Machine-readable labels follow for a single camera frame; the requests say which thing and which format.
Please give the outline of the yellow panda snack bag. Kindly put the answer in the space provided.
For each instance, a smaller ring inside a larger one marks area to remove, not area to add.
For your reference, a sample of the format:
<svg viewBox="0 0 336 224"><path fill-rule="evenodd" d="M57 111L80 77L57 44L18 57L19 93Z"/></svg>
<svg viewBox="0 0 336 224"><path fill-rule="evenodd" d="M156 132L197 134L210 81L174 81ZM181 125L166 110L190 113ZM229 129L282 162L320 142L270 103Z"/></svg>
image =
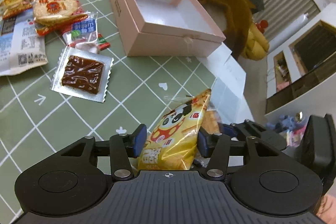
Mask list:
<svg viewBox="0 0 336 224"><path fill-rule="evenodd" d="M139 170L189 170L211 89L180 104L155 126L138 157Z"/></svg>

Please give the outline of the yellow rice cracker packet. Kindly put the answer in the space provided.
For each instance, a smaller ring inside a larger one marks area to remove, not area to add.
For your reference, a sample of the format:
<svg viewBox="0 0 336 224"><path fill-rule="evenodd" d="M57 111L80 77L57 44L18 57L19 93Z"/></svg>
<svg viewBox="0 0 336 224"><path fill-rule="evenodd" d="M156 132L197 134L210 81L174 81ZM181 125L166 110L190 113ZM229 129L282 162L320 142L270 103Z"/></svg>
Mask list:
<svg viewBox="0 0 336 224"><path fill-rule="evenodd" d="M89 12L81 8L78 0L34 0L33 15L36 33L46 36L87 19Z"/></svg>

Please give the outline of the brown jerky silver packet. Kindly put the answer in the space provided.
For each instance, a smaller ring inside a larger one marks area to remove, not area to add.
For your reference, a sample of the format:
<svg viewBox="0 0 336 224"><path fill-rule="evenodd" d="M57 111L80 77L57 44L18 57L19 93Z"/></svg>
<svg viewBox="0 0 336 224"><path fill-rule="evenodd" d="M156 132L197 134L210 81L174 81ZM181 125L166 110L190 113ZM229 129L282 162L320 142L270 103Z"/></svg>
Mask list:
<svg viewBox="0 0 336 224"><path fill-rule="evenodd" d="M58 59L51 90L103 103L113 62L113 57L65 47Z"/></svg>

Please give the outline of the green grid tablecloth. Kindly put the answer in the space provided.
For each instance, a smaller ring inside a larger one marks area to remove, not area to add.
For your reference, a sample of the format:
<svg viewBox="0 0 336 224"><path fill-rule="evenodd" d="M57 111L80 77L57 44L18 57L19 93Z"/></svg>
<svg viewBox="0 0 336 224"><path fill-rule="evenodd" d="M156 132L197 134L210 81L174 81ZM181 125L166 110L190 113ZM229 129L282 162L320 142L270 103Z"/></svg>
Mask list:
<svg viewBox="0 0 336 224"><path fill-rule="evenodd" d="M194 57L127 57L109 0L79 0L98 14L98 31L114 59L104 103L50 89L64 42L45 38L48 63L1 78L1 223L21 214L14 193L18 175L52 153L84 137L109 139L139 124L153 129L176 98L212 87L215 72Z"/></svg>

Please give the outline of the red white snack packet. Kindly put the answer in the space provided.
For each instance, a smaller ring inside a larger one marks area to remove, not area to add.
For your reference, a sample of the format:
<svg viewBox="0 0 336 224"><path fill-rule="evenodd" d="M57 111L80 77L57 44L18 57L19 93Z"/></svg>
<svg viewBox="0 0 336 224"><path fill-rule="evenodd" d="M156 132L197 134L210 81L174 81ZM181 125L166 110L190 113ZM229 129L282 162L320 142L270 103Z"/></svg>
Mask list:
<svg viewBox="0 0 336 224"><path fill-rule="evenodd" d="M98 32L97 12L89 12L81 22L73 23L60 30L65 45L78 50L99 54L110 47L105 38Z"/></svg>

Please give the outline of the brown plush toy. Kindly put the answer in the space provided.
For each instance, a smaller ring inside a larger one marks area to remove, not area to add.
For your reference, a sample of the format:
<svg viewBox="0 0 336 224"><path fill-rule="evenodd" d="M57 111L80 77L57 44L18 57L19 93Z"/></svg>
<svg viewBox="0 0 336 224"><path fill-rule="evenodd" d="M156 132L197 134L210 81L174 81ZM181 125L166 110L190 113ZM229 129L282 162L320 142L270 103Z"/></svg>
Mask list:
<svg viewBox="0 0 336 224"><path fill-rule="evenodd" d="M235 59L262 60L269 51L269 42L252 19L249 0L198 0L222 30L224 44Z"/></svg>

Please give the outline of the pink cardboard box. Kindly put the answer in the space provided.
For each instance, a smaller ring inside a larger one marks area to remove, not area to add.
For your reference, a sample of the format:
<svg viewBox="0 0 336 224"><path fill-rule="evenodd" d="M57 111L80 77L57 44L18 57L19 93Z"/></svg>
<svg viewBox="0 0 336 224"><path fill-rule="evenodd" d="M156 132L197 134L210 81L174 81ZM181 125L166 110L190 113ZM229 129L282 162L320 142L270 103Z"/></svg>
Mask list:
<svg viewBox="0 0 336 224"><path fill-rule="evenodd" d="M208 57L226 39L197 0L110 0L127 56Z"/></svg>

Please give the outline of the blue white snack bag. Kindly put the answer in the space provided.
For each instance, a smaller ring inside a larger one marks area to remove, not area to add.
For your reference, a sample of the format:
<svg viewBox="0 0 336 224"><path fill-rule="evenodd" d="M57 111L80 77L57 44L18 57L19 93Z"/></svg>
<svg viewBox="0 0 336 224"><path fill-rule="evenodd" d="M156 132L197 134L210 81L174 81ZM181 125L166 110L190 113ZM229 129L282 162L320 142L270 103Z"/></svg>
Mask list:
<svg viewBox="0 0 336 224"><path fill-rule="evenodd" d="M35 30L31 9L1 21L0 76L19 75L46 65L45 38Z"/></svg>

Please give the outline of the egg roll stick packet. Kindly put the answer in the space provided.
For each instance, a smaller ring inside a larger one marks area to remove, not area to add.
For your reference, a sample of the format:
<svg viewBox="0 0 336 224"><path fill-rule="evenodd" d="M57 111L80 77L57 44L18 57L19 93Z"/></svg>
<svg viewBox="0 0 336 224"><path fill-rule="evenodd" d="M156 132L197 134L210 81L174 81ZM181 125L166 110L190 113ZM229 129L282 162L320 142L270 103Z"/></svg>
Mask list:
<svg viewBox="0 0 336 224"><path fill-rule="evenodd" d="M33 0L3 0L1 2L1 18L13 18L33 7Z"/></svg>

